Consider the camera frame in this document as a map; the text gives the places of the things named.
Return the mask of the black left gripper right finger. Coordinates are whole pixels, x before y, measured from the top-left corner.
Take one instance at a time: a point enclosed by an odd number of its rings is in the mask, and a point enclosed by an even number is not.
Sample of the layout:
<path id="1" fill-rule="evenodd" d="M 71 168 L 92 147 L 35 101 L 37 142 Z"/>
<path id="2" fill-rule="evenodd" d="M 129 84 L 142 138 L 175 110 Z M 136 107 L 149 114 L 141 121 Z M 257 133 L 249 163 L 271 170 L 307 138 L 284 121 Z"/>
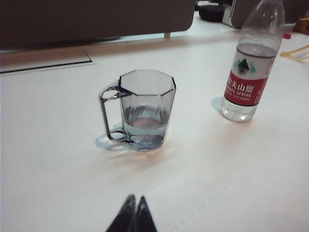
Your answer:
<path id="1" fill-rule="evenodd" d="M 157 232 L 146 198 L 141 196 L 136 211 L 136 232 Z"/>

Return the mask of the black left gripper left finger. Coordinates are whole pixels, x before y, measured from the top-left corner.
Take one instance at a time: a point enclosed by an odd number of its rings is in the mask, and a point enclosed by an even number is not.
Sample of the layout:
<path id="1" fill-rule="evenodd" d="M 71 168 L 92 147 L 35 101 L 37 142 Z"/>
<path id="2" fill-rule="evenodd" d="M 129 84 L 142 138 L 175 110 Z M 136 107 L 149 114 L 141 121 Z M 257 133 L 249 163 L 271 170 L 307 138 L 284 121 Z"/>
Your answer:
<path id="1" fill-rule="evenodd" d="M 129 194 L 106 232 L 133 232 L 135 227 L 136 197 Z"/>

